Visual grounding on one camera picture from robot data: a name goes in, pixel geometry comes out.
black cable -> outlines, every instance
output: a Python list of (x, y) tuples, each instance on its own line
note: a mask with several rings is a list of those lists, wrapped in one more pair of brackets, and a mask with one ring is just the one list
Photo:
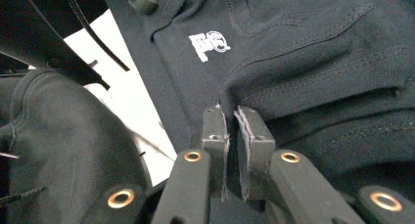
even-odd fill
[(0, 207), (3, 207), (3, 206), (5, 206), (7, 204), (10, 204), (12, 202), (17, 202), (17, 201), (19, 201), (19, 200), (21, 200), (25, 197), (29, 197), (29, 196), (39, 194), (40, 192), (42, 192), (45, 189), (46, 189), (45, 187), (40, 187), (40, 188), (35, 188), (35, 189), (30, 190), (30, 191), (23, 192), (23, 193), (20, 193), (20, 194), (17, 194), (17, 195), (10, 195), (10, 196), (4, 197), (4, 198), (0, 198)]
[(108, 48), (104, 42), (98, 37), (98, 35), (94, 32), (92, 27), (89, 25), (88, 20), (83, 15), (82, 11), (79, 8), (76, 0), (67, 0), (69, 2), (70, 7), (72, 8), (73, 12), (76, 14), (76, 17), (82, 24), (83, 28), (88, 32), (88, 34), (92, 37), (92, 39), (97, 42), (97, 44), (107, 53), (122, 69), (128, 71), (129, 68), (125, 65), (111, 50)]

brass grommet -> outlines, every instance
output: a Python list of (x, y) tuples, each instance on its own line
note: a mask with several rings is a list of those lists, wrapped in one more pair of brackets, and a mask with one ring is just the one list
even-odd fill
[(198, 152), (190, 152), (184, 156), (184, 159), (186, 159), (189, 162), (196, 162), (202, 159), (202, 154)]
[[(384, 198), (390, 201), (392, 204), (387, 204), (382, 201), (379, 201), (379, 198)], [(389, 211), (401, 211), (402, 210), (402, 204), (400, 204), (400, 202), (397, 199), (385, 193), (372, 193), (370, 194), (370, 200), (372, 200), (372, 202), (374, 202), (377, 206), (383, 209), (389, 210)]]
[[(116, 199), (119, 196), (127, 196), (127, 199), (125, 199), (124, 201), (117, 201)], [(130, 189), (123, 189), (120, 190), (114, 194), (112, 194), (109, 198), (108, 198), (108, 206), (112, 207), (112, 208), (122, 208), (125, 207), (129, 204), (132, 203), (132, 201), (134, 201), (134, 192)]]
[(282, 153), (281, 159), (283, 159), (286, 162), (299, 162), (300, 157), (293, 153)]

printed logo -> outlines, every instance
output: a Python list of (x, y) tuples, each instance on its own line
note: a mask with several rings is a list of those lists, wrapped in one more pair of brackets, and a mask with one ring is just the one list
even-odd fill
[(195, 47), (196, 53), (201, 58), (202, 63), (208, 61), (208, 56), (205, 54), (206, 51), (215, 50), (223, 53), (231, 49), (226, 43), (225, 37), (217, 31), (210, 31), (207, 34), (191, 35), (189, 38), (192, 41), (193, 47)]

black cloth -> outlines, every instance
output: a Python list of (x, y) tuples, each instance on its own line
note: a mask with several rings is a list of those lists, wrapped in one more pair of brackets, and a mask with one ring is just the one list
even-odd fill
[(0, 93), (1, 151), (20, 156), (1, 158), (2, 195), (46, 187), (9, 204), (7, 223), (80, 223), (109, 188), (150, 186), (128, 130), (82, 86), (34, 70), (0, 77)]
[[(341, 192), (382, 184), (414, 199), (415, 0), (160, 0), (149, 16), (107, 3), (176, 151), (216, 103), (235, 137), (243, 105)], [(230, 206), (212, 223), (256, 215)]]

white surface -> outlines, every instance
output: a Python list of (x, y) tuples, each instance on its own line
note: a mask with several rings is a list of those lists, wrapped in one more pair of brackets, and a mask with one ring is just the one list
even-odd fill
[(145, 152), (142, 158), (147, 163), (155, 186), (169, 176), (176, 153), (161, 126), (159, 115), (111, 12), (107, 11), (92, 22), (91, 26), (113, 53), (130, 67), (130, 71), (124, 71), (108, 57), (84, 29), (67, 37), (65, 41), (86, 63), (98, 61), (94, 69), (111, 88), (106, 91), (98, 84), (85, 88), (97, 96), (130, 129), (138, 151)]

